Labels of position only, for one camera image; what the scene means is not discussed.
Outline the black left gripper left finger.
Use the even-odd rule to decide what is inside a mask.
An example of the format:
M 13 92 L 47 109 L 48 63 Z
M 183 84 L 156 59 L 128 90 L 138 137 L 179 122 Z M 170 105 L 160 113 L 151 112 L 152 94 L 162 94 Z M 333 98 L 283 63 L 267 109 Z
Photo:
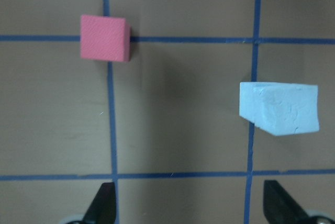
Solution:
M 113 224 L 116 221 L 116 189 L 114 182 L 103 183 L 97 191 L 81 223 Z

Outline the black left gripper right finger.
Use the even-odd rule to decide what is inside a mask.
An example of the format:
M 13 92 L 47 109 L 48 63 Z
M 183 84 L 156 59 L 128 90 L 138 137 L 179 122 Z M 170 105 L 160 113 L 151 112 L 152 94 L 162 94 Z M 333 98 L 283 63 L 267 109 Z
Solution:
M 263 213 L 272 224 L 302 223 L 309 215 L 276 180 L 263 184 Z

